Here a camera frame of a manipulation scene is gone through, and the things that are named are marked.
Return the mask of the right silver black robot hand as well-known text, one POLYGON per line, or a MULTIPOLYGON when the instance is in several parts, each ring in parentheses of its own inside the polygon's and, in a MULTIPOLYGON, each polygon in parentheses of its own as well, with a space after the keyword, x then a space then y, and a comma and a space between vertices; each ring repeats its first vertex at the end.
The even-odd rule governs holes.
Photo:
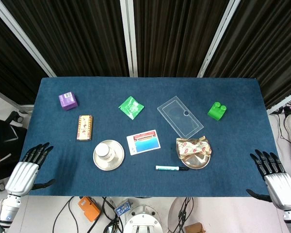
POLYGON ((283 211, 291 211, 291 176, 284 169, 279 157, 274 153, 255 150, 250 157, 254 161, 263 181, 266 184, 268 195, 257 194, 251 189, 247 193, 262 201, 273 203, 283 211))

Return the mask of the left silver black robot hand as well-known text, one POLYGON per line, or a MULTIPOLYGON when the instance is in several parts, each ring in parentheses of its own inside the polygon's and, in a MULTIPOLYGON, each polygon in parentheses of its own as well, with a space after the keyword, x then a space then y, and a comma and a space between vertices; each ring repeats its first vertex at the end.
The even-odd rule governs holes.
POLYGON ((5 190, 9 195, 22 197, 32 190, 47 188, 54 184, 55 179, 46 183, 35 183, 37 174, 53 146, 49 142, 29 149, 23 159, 18 162, 9 177, 5 190))

